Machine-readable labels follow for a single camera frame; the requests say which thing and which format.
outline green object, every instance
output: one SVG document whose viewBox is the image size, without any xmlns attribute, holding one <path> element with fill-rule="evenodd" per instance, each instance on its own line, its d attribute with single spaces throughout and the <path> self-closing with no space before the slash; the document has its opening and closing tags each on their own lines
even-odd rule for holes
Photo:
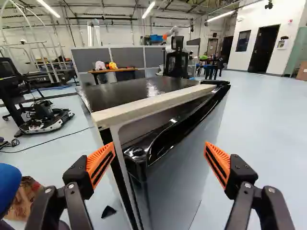
<svg viewBox="0 0 307 230">
<path fill-rule="evenodd" d="M 207 55 L 200 55 L 200 59 L 201 60 L 206 60 L 206 59 L 208 59 L 208 56 Z"/>
</svg>

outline brown bag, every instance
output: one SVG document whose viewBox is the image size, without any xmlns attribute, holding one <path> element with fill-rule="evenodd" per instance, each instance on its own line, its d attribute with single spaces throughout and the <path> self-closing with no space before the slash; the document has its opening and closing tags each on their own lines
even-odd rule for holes
<svg viewBox="0 0 307 230">
<path fill-rule="evenodd" d="M 23 176 L 15 198 L 4 218 L 27 221 L 34 198 L 42 189 L 44 187 L 31 176 Z"/>
</svg>

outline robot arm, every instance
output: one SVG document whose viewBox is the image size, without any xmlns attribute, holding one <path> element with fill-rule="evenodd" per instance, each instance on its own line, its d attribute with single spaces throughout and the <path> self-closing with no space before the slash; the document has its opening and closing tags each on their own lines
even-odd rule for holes
<svg viewBox="0 0 307 230">
<path fill-rule="evenodd" d="M 173 28 L 171 28 L 169 31 L 167 31 L 164 35 L 163 35 L 163 39 L 166 40 L 169 36 L 172 36 L 173 34 L 175 36 L 178 36 L 179 34 L 179 28 L 177 26 L 174 26 Z"/>
</svg>

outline fridge door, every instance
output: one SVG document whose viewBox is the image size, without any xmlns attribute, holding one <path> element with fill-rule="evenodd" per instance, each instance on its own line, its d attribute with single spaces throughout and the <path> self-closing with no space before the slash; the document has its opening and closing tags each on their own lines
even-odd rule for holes
<svg viewBox="0 0 307 230">
<path fill-rule="evenodd" d="M 230 86 L 212 92 L 188 116 L 126 148 L 126 166 L 144 230 L 188 230 L 209 166 L 205 141 L 216 142 Z"/>
</svg>

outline white bag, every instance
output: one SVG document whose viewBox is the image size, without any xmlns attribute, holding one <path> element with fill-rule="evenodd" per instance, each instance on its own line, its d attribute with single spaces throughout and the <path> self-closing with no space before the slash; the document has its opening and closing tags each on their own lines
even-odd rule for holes
<svg viewBox="0 0 307 230">
<path fill-rule="evenodd" d="M 95 70 L 105 70 L 106 66 L 105 63 L 102 61 L 96 61 L 95 63 Z"/>
</svg>

